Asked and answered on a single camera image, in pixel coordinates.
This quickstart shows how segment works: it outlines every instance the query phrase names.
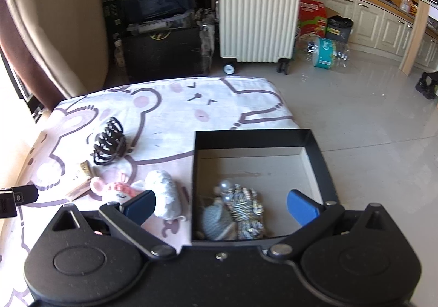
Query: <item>brown curtain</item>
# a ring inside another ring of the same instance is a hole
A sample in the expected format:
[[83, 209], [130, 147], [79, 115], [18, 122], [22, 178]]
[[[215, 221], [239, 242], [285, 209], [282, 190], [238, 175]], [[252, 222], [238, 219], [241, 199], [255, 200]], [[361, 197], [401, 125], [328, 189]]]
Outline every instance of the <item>brown curtain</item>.
[[0, 46], [21, 81], [46, 108], [53, 110], [65, 99], [30, 54], [10, 15], [6, 0], [0, 0]]

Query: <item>white suitcase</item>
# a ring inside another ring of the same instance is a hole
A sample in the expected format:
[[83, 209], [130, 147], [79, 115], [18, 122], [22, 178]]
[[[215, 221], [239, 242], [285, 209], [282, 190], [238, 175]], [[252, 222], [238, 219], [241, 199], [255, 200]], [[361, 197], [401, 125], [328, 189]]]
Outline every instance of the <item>white suitcase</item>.
[[298, 21], [299, 0], [218, 0], [220, 55], [235, 62], [278, 62], [287, 74]]

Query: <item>white floor tile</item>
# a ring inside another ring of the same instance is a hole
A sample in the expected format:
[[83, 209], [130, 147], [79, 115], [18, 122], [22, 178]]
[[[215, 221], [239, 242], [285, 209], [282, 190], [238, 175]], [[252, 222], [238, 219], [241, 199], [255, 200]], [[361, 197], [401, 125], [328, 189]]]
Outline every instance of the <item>white floor tile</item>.
[[[314, 68], [291, 61], [237, 64], [236, 74], [264, 77], [283, 95], [295, 121], [310, 128], [324, 152], [341, 203], [364, 209], [385, 206], [418, 254], [423, 273], [413, 302], [438, 301], [438, 109], [415, 90], [397, 61], [351, 53], [347, 67]], [[224, 76], [220, 63], [212, 76]]]
[[324, 152], [341, 203], [384, 205], [422, 262], [413, 302], [438, 301], [438, 137]]
[[[272, 81], [302, 128], [313, 130], [322, 150], [335, 150], [438, 135], [436, 101], [414, 86], [397, 61], [352, 52], [346, 68], [324, 70], [307, 61], [290, 63], [290, 74], [276, 64], [237, 64], [241, 76]], [[216, 67], [213, 72], [222, 76]]]

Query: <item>blue gripper pad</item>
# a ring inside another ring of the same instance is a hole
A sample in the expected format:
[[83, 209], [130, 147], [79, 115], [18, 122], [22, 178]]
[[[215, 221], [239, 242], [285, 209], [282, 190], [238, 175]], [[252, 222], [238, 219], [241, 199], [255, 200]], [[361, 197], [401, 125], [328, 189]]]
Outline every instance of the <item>blue gripper pad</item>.
[[142, 225], [155, 211], [155, 193], [151, 190], [144, 191], [128, 202], [120, 205], [120, 212], [131, 221]]
[[286, 199], [287, 210], [301, 226], [313, 221], [324, 210], [324, 206], [316, 203], [298, 190], [291, 190]]

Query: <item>pink blanket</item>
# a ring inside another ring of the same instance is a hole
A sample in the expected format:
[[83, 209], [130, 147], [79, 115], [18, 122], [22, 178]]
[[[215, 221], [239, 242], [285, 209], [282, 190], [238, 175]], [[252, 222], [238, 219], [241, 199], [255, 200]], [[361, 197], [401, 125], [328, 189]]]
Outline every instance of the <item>pink blanket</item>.
[[[28, 252], [60, 205], [73, 164], [91, 159], [95, 137], [109, 117], [123, 125], [128, 150], [95, 173], [129, 182], [156, 169], [168, 171], [180, 190], [188, 220], [152, 215], [142, 227], [178, 250], [191, 243], [191, 174], [194, 132], [251, 128], [298, 128], [275, 87], [265, 79], [191, 77], [124, 85], [61, 102], [31, 149], [19, 184], [34, 183], [36, 203], [18, 209], [0, 241], [0, 307], [24, 306], [32, 297], [23, 278]], [[89, 191], [74, 203], [96, 210], [102, 198]]]

